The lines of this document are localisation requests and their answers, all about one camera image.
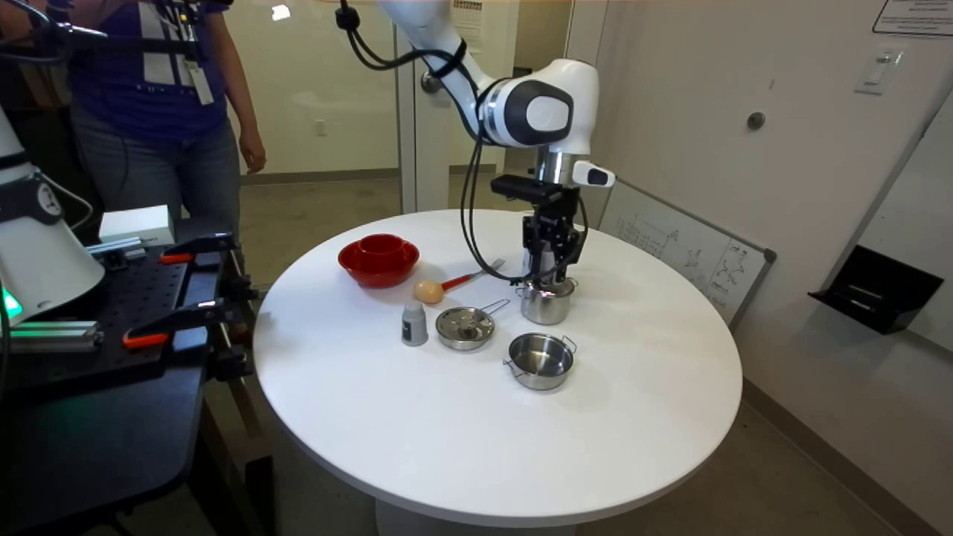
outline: round white table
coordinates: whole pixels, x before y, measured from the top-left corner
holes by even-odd
[[[486,258],[522,274],[522,210],[477,210]],[[361,287],[337,253],[370,231],[421,247],[394,287]],[[474,271],[458,210],[416,210],[349,229],[290,264],[258,305],[257,375],[276,418],[325,468],[401,511],[474,527],[574,527],[640,506],[690,477],[730,432],[742,363],[718,308],[672,267],[589,229],[570,267],[573,311],[540,326],[494,276],[430,305],[430,341],[401,341],[401,305],[422,276]],[[494,311],[477,351],[437,341],[447,305]],[[561,390],[525,390],[503,366],[528,331],[578,345]]]

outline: jeans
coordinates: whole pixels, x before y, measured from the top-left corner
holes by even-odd
[[[239,146],[229,121],[173,146],[136,143],[78,104],[72,125],[80,162],[106,210],[170,206],[173,229],[187,210],[191,220],[239,234]]]

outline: red bowl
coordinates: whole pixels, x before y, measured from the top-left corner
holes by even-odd
[[[337,261],[367,287],[409,278],[421,249],[395,234],[367,234],[337,253]]]

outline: spoon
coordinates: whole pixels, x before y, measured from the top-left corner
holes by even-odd
[[[470,271],[470,274],[450,276],[450,278],[421,278],[421,281],[413,284],[413,296],[416,296],[421,302],[436,305],[436,302],[444,301],[444,293],[447,293],[450,287],[455,287],[455,284],[461,284],[461,281],[468,281],[468,278],[474,278],[474,276],[483,276],[483,274],[486,274],[486,271]]]

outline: whiteboard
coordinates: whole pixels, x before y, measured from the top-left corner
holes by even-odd
[[[634,185],[617,182],[601,231],[617,234],[690,278],[733,326],[774,253],[753,247]]]
[[[924,128],[857,244],[946,278],[908,331],[953,348],[953,92]]]

